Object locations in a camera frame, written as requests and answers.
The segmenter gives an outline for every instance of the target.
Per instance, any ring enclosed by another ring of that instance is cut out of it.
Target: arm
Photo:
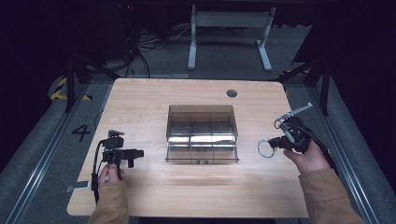
[[[117,166],[107,165],[99,176],[99,202],[88,223],[128,223],[128,199],[125,183],[117,176]]]
[[[313,141],[305,154],[290,150],[284,150],[284,154],[301,173],[300,184],[312,223],[364,223],[350,205],[340,179]]]

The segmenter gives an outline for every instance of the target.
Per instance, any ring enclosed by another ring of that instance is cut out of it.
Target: number 4
[[[79,142],[82,142],[82,139],[84,139],[84,135],[91,133],[91,132],[87,132],[87,128],[88,128],[88,125],[83,124],[79,128],[75,129],[72,132],[72,134],[81,134],[81,137],[79,138]]]

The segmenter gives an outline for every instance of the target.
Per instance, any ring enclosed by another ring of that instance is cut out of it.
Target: round hole
[[[235,90],[228,90],[227,95],[230,97],[235,97],[238,94]]]

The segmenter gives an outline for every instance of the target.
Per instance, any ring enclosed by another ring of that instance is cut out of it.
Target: dark background
[[[189,22],[190,8],[134,6],[130,25],[136,33],[145,27],[166,38],[170,27]],[[395,9],[386,0],[353,7],[279,6],[274,19],[275,26],[314,25],[295,62],[328,60],[353,119],[393,189]],[[2,1],[0,17],[3,170],[50,106],[49,87],[64,71],[70,56],[83,55],[105,64],[106,60],[125,57],[129,47],[125,18],[113,3]]]

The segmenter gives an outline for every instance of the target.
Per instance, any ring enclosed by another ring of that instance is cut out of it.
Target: metal frame
[[[307,88],[307,91],[309,96],[312,98],[314,105],[319,105],[320,100],[315,87],[309,87]],[[332,151],[332,156],[339,163],[338,168],[345,176],[346,183],[350,189],[352,197],[361,211],[361,216],[364,219],[364,222],[379,223],[375,211],[367,199],[366,193],[364,192],[363,186],[361,185],[361,181],[359,180],[352,167],[352,164],[347,158],[346,151],[338,139],[332,123],[329,121],[329,118],[322,113],[319,106],[314,106],[314,108],[317,110],[317,114],[319,115],[323,126],[326,128],[326,132],[330,136],[330,140],[332,141],[332,145],[335,149]]]
[[[205,27],[255,27],[263,28],[261,40],[257,40],[257,48],[262,58],[262,64],[267,72],[272,71],[272,66],[265,50],[265,43],[271,30],[276,8],[272,7],[269,12],[212,12],[197,11],[196,5],[192,5],[191,11],[191,45],[189,65],[190,70],[195,69],[197,53],[197,26]]]
[[[44,178],[47,170],[50,167],[50,163],[55,156],[59,144],[61,142],[61,138],[64,135],[65,129],[70,122],[70,119],[73,118],[73,114],[76,112],[78,104],[80,103],[82,97],[84,96],[86,90],[88,89],[88,84],[82,84],[78,88],[77,92],[77,101],[70,107],[68,113],[64,113],[58,128],[56,129],[54,135],[49,141],[49,145],[47,146],[43,156],[38,162],[37,166],[31,173],[29,180],[23,189],[23,192],[20,195],[20,198],[15,203],[12,211],[8,215],[6,223],[20,223],[21,219],[26,212],[30,201],[32,201],[35,196],[35,192],[38,190],[38,187],[41,184],[41,181]]]

